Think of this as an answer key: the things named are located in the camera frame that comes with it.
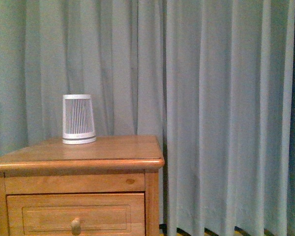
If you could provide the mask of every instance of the vertical slats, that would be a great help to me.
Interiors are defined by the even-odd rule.
[[[94,131],[90,99],[65,100],[66,134],[84,134]]]

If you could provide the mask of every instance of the wooden surface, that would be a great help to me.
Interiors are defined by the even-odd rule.
[[[6,177],[7,194],[138,192],[144,174]]]
[[[159,235],[158,170],[146,172],[146,236]]]
[[[93,143],[66,145],[50,139],[0,157],[0,172],[159,169],[164,159],[155,136],[97,137]]]
[[[64,194],[8,196],[10,236],[144,236],[144,194]]]
[[[7,207],[5,201],[4,174],[0,174],[0,236],[9,235],[9,224],[7,216]]]
[[[163,165],[156,137],[135,135],[83,145],[51,139],[0,157],[0,236],[64,236],[79,224],[90,236],[159,235]]]

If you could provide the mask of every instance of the heater grille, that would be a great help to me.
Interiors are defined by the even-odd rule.
[[[67,134],[83,134],[93,131],[89,99],[67,99],[65,106],[65,132]]]
[[[90,95],[63,96],[62,133],[63,142],[66,144],[89,143],[96,139]]]

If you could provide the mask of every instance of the wooden drawer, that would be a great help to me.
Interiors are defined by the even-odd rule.
[[[143,192],[144,174],[6,177],[7,194]]]
[[[10,236],[144,236],[144,193],[7,196]]]

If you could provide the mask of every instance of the nightstand top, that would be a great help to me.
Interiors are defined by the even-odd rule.
[[[97,137],[89,144],[66,145],[53,138],[0,157],[0,173],[158,169],[164,159],[152,135]]]

